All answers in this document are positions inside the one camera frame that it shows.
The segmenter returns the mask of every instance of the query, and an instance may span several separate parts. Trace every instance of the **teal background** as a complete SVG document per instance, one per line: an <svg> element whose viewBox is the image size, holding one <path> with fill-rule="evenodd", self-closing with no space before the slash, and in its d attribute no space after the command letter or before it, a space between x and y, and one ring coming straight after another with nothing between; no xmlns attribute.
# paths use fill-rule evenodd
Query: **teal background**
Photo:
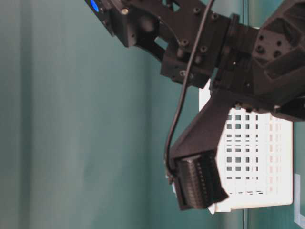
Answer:
<svg viewBox="0 0 305 229"><path fill-rule="evenodd" d="M278 4L219 0L214 10L259 26ZM243 228L242 210L179 211L163 147L181 86L84 1L1 1L0 31L0 229ZM191 88L175 137L197 112ZM297 228L292 206L249 211L249 228L273 227Z"/></svg>

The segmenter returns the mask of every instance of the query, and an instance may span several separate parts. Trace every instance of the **white crate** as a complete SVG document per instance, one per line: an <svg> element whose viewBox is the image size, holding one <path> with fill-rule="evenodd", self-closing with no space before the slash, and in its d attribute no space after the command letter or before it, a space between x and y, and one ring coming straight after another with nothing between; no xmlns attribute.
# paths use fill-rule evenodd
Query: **white crate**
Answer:
<svg viewBox="0 0 305 229"><path fill-rule="evenodd" d="M209 92L208 86L200 90L200 109ZM291 204L293 124L232 109L218 145L217 166L229 198L209 207L212 214Z"/></svg>

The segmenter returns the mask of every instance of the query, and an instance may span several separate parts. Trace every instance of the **screw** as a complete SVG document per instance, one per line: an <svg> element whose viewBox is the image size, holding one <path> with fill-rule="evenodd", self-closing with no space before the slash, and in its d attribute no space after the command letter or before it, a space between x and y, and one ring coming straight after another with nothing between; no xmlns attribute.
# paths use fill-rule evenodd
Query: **screw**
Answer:
<svg viewBox="0 0 305 229"><path fill-rule="evenodd" d="M280 51L278 51L278 50L276 50L276 51L274 52L274 54L273 54L274 58L277 58L277 57L279 57L280 55L282 55L282 53L281 53Z"/></svg>
<svg viewBox="0 0 305 229"><path fill-rule="evenodd" d="M256 52L259 54L263 54L265 52L265 48L261 45L258 45L256 48Z"/></svg>
<svg viewBox="0 0 305 229"><path fill-rule="evenodd" d="M212 20L216 21L219 18L219 15L217 13L212 14Z"/></svg>
<svg viewBox="0 0 305 229"><path fill-rule="evenodd" d="M201 53L205 53L206 51L208 51L208 47L202 46L202 47L200 48L200 52L201 52Z"/></svg>
<svg viewBox="0 0 305 229"><path fill-rule="evenodd" d="M200 13L200 11L201 11L201 9L198 8L198 7L195 7L194 10L193 10L195 15L198 15Z"/></svg>
<svg viewBox="0 0 305 229"><path fill-rule="evenodd" d="M182 76L183 78L186 76L186 70L182 70L179 72L180 76ZM192 73L190 73L189 75L189 80L192 80L194 78L194 75Z"/></svg>
<svg viewBox="0 0 305 229"><path fill-rule="evenodd" d="M183 39L181 44L182 44L183 47L186 47L186 46L189 45L189 41L187 39Z"/></svg>
<svg viewBox="0 0 305 229"><path fill-rule="evenodd" d="M127 14L129 13L129 10L128 10L127 8L123 8L123 9L121 10L121 13L122 13L123 15L127 15Z"/></svg>

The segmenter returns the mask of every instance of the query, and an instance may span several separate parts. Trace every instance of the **green wall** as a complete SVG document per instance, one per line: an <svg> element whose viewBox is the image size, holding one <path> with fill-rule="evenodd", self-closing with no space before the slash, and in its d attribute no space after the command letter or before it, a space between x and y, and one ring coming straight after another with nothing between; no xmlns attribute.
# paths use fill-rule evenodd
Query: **green wall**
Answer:
<svg viewBox="0 0 305 229"><path fill-rule="evenodd" d="M0 29L0 228L146 228L148 55L82 0L1 1Z"/></svg>

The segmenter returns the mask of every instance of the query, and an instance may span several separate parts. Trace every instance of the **bolt head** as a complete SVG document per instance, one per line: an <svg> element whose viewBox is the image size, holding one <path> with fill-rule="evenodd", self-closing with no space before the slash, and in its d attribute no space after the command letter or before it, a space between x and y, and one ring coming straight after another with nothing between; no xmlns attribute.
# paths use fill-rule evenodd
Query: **bolt head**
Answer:
<svg viewBox="0 0 305 229"><path fill-rule="evenodd" d="M129 13L129 10L128 10L127 8L123 8L123 9L121 10L121 13L122 13L123 15L127 15L127 14Z"/></svg>

